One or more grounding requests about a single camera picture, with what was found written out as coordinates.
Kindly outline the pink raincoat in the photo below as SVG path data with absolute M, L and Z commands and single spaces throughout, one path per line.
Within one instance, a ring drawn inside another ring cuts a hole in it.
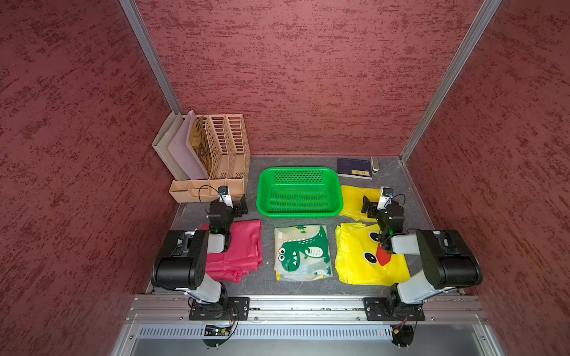
M 257 271 L 263 262 L 260 220 L 234 222 L 229 250 L 207 256 L 206 273 L 216 281 L 240 283 L 242 277 Z

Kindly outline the yellow duck raincoat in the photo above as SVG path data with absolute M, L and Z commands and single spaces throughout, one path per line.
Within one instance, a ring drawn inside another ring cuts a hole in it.
M 411 278 L 406 259 L 390 255 L 380 245 L 377 225 L 343 223 L 335 229 L 335 269 L 342 283 L 392 286 Z

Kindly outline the dinosaur print raincoat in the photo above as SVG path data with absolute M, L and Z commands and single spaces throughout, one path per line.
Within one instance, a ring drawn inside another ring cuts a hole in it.
M 296 225 L 274 229 L 276 278 L 308 282 L 332 277 L 326 225 Z

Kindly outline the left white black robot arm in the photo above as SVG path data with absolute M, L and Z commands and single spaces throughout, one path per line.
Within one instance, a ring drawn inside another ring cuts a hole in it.
M 207 256 L 228 252 L 233 220 L 247 212 L 245 197 L 230 204 L 220 198 L 206 212 L 207 230 L 169 231 L 154 261 L 152 286 L 182 292 L 208 312 L 225 312 L 227 290 L 206 273 Z

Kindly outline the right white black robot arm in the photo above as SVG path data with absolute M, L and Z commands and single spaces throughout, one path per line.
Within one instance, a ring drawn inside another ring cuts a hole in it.
M 381 196 L 378 202 L 364 196 L 362 213 L 376 220 L 379 232 L 372 240 L 382 252 L 421 257 L 420 272 L 390 287 L 390 294 L 382 300 L 387 312 L 408 311 L 433 296 L 482 283 L 479 262 L 458 231 L 417 229 L 405 234 L 404 208 L 388 196 Z

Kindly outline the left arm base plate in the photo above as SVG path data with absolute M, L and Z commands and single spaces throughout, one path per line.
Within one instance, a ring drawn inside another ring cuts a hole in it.
M 228 297 L 217 303 L 193 303 L 190 307 L 189 320 L 217 321 L 228 320 L 244 321 L 248 319 L 250 298 Z

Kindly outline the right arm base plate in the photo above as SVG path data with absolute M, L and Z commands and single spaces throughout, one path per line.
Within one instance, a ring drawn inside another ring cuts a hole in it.
M 363 298 L 362 301 L 368 321 L 425 321 L 422 304 L 406 304 L 391 298 Z

